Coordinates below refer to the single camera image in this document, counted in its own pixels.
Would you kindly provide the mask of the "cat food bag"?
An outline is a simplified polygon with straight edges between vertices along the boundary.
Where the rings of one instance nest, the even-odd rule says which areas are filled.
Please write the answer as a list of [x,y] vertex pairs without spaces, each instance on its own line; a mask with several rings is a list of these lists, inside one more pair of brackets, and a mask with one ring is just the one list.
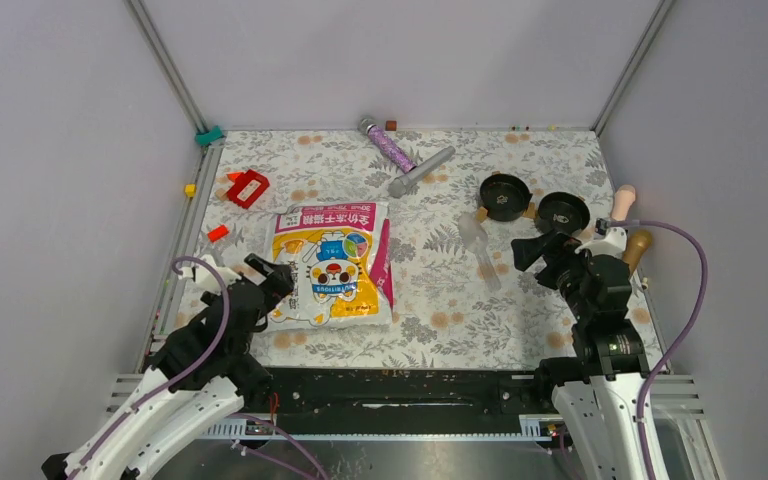
[[387,202],[295,205],[274,219],[270,259],[290,268],[292,293],[273,331],[379,326],[391,318]]

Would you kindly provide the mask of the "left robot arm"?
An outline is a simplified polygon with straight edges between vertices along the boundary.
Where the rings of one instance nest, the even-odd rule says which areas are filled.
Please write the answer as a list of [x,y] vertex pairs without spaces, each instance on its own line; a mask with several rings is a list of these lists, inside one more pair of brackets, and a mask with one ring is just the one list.
[[204,292],[204,308],[152,354],[140,382],[80,447],[41,466],[47,479],[149,479],[224,417],[269,401],[271,376],[250,352],[252,337],[295,288],[291,268],[256,254],[254,282],[206,258],[180,256],[172,271]]

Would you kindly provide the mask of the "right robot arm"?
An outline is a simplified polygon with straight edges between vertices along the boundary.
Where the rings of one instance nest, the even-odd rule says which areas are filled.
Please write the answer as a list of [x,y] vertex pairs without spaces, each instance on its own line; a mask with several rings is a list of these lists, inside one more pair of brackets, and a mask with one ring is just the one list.
[[574,317],[575,354],[539,363],[537,405],[561,415],[587,478],[668,478],[645,390],[651,369],[627,317],[628,265],[558,231],[515,239],[511,247],[520,271],[544,261],[538,284],[558,292]]

